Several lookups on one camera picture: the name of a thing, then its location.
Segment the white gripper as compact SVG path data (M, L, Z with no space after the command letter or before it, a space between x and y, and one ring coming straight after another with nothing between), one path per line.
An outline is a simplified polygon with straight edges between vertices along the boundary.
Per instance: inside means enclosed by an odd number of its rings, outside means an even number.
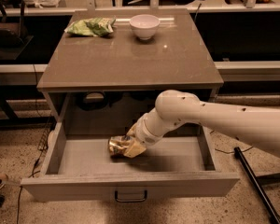
M156 136L148 129L147 118L148 113L144 114L124 136L127 146L123 153L125 157L134 158L145 152L147 146L155 145L161 140L160 136Z

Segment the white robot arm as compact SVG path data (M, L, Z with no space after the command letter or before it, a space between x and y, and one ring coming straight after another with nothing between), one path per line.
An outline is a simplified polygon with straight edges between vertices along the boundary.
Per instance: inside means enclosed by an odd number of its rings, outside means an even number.
M168 90L127 132L124 155L134 158L170 131L195 123L280 158L280 109L207 103L191 93Z

